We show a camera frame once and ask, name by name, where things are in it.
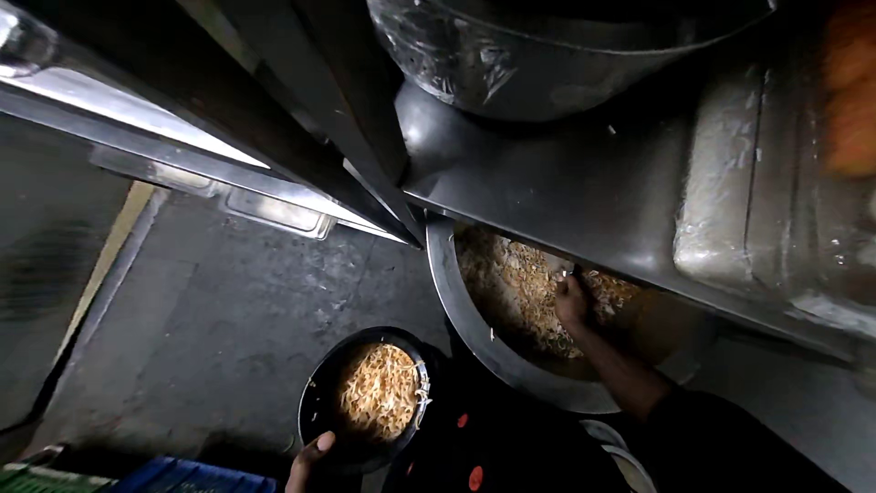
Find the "plastic crate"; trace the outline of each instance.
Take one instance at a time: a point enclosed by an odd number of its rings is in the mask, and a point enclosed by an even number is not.
[[[272,478],[195,461],[158,457],[116,483],[110,493],[273,493]]]

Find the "stainless steel counter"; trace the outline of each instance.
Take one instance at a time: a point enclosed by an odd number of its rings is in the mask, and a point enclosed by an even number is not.
[[[577,117],[510,125],[407,83],[396,99],[411,164],[403,190],[432,211],[649,282],[845,361],[846,334],[683,276],[673,262],[704,59]]]

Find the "large cooking pot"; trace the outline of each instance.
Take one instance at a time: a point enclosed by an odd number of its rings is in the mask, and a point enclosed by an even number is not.
[[[536,365],[515,352],[499,332],[491,330],[472,302],[459,270],[454,244],[458,227],[454,219],[430,215],[426,242],[438,297],[471,352],[508,385],[560,409],[591,414],[619,411],[597,378],[565,376],[580,375],[576,368],[548,371],[544,365]],[[685,383],[699,369],[700,355],[715,339],[714,319],[671,295],[661,296],[654,308],[642,316],[645,323],[637,331],[641,339],[650,339],[649,346],[671,345],[667,347],[668,357],[657,369],[675,382]]]
[[[368,0],[406,77],[488,118],[587,110],[773,11],[775,0]]]

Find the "plastic wrap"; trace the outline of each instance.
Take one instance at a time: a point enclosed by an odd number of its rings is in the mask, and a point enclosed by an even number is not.
[[[821,38],[806,27],[765,61],[722,59],[725,72],[703,92],[675,265],[793,317],[876,338],[876,178],[828,165],[834,122],[813,49]]]
[[[517,68],[513,39],[427,0],[368,0],[371,20],[401,70],[447,104],[486,105]]]
[[[590,38],[543,39],[502,26],[504,17],[475,18],[436,0],[368,0],[368,5],[378,38],[409,80],[447,104],[487,118],[540,122],[588,110],[697,48],[588,45],[626,46],[631,28],[623,23],[573,22],[551,32],[572,38],[584,32]],[[501,5],[488,6],[508,13]],[[548,20],[536,15],[532,24],[543,28]]]

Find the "noodle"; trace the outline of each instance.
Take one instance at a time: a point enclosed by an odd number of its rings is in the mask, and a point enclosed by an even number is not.
[[[348,431],[375,441],[397,438],[417,407],[416,364],[390,344],[363,348],[346,368],[338,397]]]

